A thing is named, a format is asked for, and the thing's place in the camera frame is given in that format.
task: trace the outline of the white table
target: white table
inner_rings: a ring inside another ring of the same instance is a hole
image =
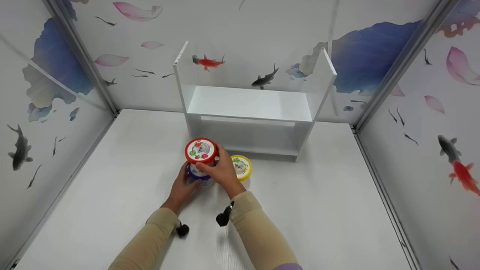
[[[182,113],[123,110],[16,270],[107,269],[168,196],[188,141]],[[251,161],[247,189],[305,270],[409,269],[347,124],[316,123],[297,163]],[[215,222],[227,204],[216,184],[199,192],[162,269],[252,269],[235,229]]]

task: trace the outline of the red fish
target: red fish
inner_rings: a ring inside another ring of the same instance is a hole
[[[448,177],[455,178],[458,177],[458,181],[462,183],[462,186],[465,190],[469,190],[480,196],[480,189],[477,187],[478,182],[472,178],[468,172],[472,167],[473,163],[470,163],[467,166],[464,166],[458,160],[454,160],[453,163],[453,173],[449,174]]]
[[[221,61],[217,61],[217,60],[211,60],[211,59],[208,59],[206,55],[204,55],[204,58],[203,59],[198,59],[198,63],[202,66],[204,66],[204,70],[210,72],[208,70],[209,67],[218,67],[219,65],[225,63],[225,61],[223,61],[223,58],[225,57],[225,55],[222,57],[222,60]]]

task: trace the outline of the sleeve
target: sleeve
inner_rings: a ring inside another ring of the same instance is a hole
[[[230,220],[257,270],[302,270],[282,233],[250,191],[232,199]]]
[[[162,253],[165,242],[180,223],[177,215],[160,208],[113,260],[108,270],[151,270]]]

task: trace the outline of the wallpaper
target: wallpaper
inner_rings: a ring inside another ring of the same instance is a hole
[[[330,28],[338,36],[336,29],[343,32],[347,25],[349,30],[330,45],[338,73],[334,91],[341,98],[333,107],[328,103],[320,118],[346,123],[367,107],[430,7],[429,1],[412,1],[414,12],[401,9],[402,15],[396,16],[392,0],[379,3],[376,12],[353,24],[348,19],[351,1],[345,0],[332,25],[333,0],[57,1],[69,10],[112,95],[120,106],[133,109],[181,111],[175,79],[169,76],[186,40],[196,44],[200,65],[204,59],[222,62],[202,65],[204,85],[298,91],[311,78],[320,49],[328,48]],[[370,5],[375,0],[362,1]],[[274,12],[268,12],[272,6]],[[203,15],[213,13],[215,17]],[[291,19],[300,17],[301,22]],[[274,64],[279,70],[275,78],[256,83]]]
[[[461,0],[361,138],[424,269],[480,267],[480,0]]]
[[[112,116],[41,1],[0,3],[0,63],[0,269],[9,269]]]

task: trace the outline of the red lid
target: red lid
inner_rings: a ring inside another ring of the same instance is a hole
[[[185,147],[185,157],[188,162],[196,164],[197,162],[208,164],[213,162],[216,155],[215,143],[207,138],[196,138],[187,143]]]

